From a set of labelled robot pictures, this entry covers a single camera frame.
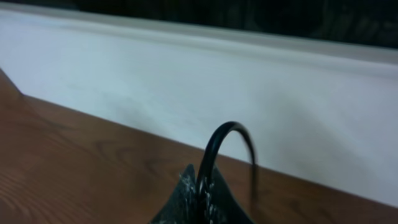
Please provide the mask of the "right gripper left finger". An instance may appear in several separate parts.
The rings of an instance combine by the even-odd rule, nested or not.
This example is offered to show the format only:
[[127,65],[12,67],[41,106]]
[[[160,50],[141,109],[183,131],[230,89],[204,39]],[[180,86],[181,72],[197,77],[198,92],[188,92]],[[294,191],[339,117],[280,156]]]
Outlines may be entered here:
[[189,164],[180,173],[178,183],[170,198],[150,224],[193,224],[197,221],[195,170],[194,166]]

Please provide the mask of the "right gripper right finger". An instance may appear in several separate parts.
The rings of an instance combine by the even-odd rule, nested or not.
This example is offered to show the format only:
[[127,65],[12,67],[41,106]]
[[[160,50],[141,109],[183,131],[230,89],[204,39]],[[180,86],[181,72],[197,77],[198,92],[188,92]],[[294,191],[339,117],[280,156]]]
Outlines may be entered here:
[[205,223],[254,224],[236,201],[217,166],[205,187]]

